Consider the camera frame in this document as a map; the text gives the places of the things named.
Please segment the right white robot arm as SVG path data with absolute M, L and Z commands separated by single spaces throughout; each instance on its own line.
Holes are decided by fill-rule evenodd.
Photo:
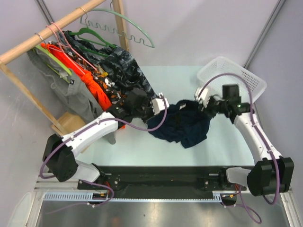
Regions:
M 207 88 L 198 88 L 195 100 L 203 113 L 211 118 L 223 114 L 241 133 L 248 145 L 255 165 L 252 169 L 228 167 L 219 176 L 218 184 L 224 190 L 235 184 L 247 187 L 254 196 L 266 196 L 289 191 L 294 171 L 294 162 L 270 143 L 257 122 L 250 103 L 241 100 L 236 84 L 223 86 L 223 97 L 212 95 Z

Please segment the navy blue shorts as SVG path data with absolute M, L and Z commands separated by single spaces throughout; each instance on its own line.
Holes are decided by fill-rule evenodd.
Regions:
M 150 134 L 161 140 L 181 143 L 184 148 L 199 144 L 207 139 L 211 119 L 198 106 L 199 103 L 192 100 L 170 105 L 164 123 Z

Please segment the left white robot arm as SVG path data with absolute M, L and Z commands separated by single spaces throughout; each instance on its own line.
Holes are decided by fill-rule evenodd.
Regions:
M 82 128 L 64 136 L 51 135 L 46 143 L 42 168 L 48 167 L 52 177 L 59 182 L 76 176 L 88 181 L 94 189 L 101 188 L 105 183 L 101 171 L 93 164 L 77 161 L 76 156 L 96 140 L 130 124 L 134 118 L 146 121 L 159 114 L 165 105 L 162 98 L 162 95 L 148 97 L 144 90 L 134 88 Z

